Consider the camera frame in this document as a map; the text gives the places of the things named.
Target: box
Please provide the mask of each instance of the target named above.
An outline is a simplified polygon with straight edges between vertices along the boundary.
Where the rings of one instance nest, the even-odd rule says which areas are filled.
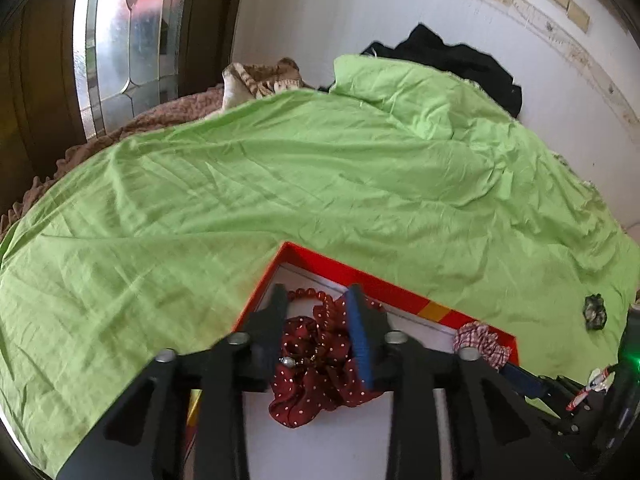
[[[247,316],[265,307],[271,297],[271,288],[283,283],[287,290],[314,288],[323,290],[334,300],[353,283],[361,285],[364,294],[380,302],[395,330],[402,330],[420,340],[423,345],[439,351],[452,352],[455,332],[474,318],[440,305],[404,288],[385,282],[354,269],[327,256],[315,253],[292,242],[284,242],[264,271],[254,292],[236,322],[239,330]],[[289,306],[288,316],[310,316],[317,300],[297,300]],[[498,334],[498,342],[511,348],[510,362],[518,364],[516,338],[491,327]],[[244,394],[247,453],[252,478],[279,478],[282,464],[290,463],[287,447],[295,447],[299,458],[306,464],[307,480],[335,478],[337,471],[321,456],[327,453],[331,463],[340,463],[340,474],[345,478],[383,479],[388,447],[388,421],[392,409],[392,394],[386,393],[358,408],[340,407],[337,412],[321,412],[311,423],[295,430],[284,428],[270,419],[268,405],[273,400],[269,390],[264,394]],[[198,395],[193,396],[188,417],[184,478],[189,480],[193,471],[193,442],[198,418]],[[322,452],[318,443],[322,443]],[[289,467],[291,477],[296,478],[297,468]]]

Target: brown blanket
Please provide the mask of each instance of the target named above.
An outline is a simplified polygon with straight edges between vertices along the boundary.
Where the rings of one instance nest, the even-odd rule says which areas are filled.
[[[53,178],[47,177],[43,182],[39,177],[35,177],[31,189],[24,194],[22,202],[16,202],[6,215],[2,215],[0,218],[0,241],[4,238],[9,227],[31,209],[51,186],[92,155],[133,134],[160,130],[168,126],[176,126],[206,117],[222,106],[222,95],[223,89],[220,87],[210,88],[206,92],[199,94],[181,97],[175,101],[151,108],[151,110],[138,115],[119,130],[102,137],[95,137],[86,144],[72,146],[66,150],[65,158],[61,158],[56,162],[58,170],[53,174]]]

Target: wrinkled sheet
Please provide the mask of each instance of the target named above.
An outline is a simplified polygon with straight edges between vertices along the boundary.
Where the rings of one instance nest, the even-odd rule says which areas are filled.
[[[536,374],[615,362],[640,248],[591,186],[481,89],[344,56],[284,92],[129,137],[0,244],[0,404],[55,475],[162,348],[228,332],[281,242],[515,334]],[[584,329],[599,292],[609,320]]]

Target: red and white checkered scrunchie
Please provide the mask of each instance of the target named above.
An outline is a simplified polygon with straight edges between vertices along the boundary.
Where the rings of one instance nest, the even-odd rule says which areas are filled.
[[[453,351],[457,352],[465,346],[477,348],[482,358],[493,368],[502,368],[511,355],[511,348],[498,344],[498,335],[489,332],[489,327],[479,321],[461,326],[453,339]]]

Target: white wall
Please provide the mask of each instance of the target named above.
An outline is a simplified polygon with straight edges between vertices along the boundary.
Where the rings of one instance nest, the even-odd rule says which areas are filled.
[[[554,4],[535,1],[574,37],[584,34]],[[595,0],[575,0],[591,13],[589,53],[616,72],[640,112],[640,50]],[[638,144],[576,66],[507,13],[482,0],[241,0],[234,60],[272,63],[290,56],[311,85],[333,79],[340,54],[371,41],[396,44],[418,22],[447,43],[468,43],[494,56],[523,88],[520,120],[600,190],[623,226],[640,221]]]

